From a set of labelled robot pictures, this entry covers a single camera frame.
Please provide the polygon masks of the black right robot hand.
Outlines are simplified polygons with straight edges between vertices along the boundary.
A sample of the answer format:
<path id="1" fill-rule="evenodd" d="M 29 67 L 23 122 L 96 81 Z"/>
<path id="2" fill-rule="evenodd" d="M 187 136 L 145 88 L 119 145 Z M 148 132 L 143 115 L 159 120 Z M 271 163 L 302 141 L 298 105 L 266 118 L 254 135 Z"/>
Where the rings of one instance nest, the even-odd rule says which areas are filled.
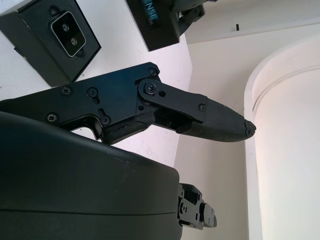
<path id="1" fill-rule="evenodd" d="M 179 240 L 217 226 L 174 168 L 115 144 L 151 125 L 226 143 L 256 126 L 159 72 L 147 62 L 1 101 L 1 239 Z"/>

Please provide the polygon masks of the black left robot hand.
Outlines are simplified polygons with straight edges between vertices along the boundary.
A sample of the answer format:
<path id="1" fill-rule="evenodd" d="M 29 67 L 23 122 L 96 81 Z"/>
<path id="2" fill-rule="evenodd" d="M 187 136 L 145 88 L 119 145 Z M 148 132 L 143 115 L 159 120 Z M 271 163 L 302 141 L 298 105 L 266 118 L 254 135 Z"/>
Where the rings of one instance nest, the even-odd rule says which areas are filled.
<path id="1" fill-rule="evenodd" d="M 173 10 L 176 13 L 179 35 L 205 15 L 204 3 L 207 0 L 174 0 Z"/>

